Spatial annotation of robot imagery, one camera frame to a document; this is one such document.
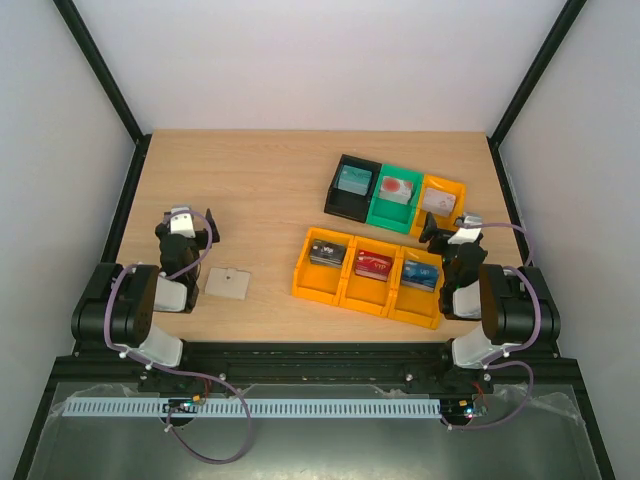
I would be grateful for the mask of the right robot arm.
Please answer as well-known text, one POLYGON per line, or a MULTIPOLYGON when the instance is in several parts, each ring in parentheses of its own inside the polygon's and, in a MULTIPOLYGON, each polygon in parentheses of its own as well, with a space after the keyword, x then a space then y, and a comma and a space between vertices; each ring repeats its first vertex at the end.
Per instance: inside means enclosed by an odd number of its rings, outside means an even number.
POLYGON ((449 319, 479 322, 471 332, 448 341, 443 348, 436 379, 450 392, 470 381, 471 369, 487 371, 500 359, 537 341, 554 343, 560 334, 558 308, 531 256, 520 267, 486 262, 488 251, 481 240, 488 228, 527 235, 519 225, 485 223, 475 215, 458 217, 454 228, 447 230, 429 212, 419 236, 429 253, 441 257, 440 313, 449 319))

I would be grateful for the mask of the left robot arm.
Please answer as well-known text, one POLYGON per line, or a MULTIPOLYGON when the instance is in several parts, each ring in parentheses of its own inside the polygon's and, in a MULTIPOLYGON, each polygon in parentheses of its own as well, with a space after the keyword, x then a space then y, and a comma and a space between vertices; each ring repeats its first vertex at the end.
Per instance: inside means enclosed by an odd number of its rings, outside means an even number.
POLYGON ((96 266, 72 314, 71 332, 78 342, 101 342, 148 370, 173 369, 182 362, 185 341, 154 324, 153 314, 193 311, 201 263, 220 234, 210 210, 177 206, 164 214, 155 235, 158 265, 96 266))

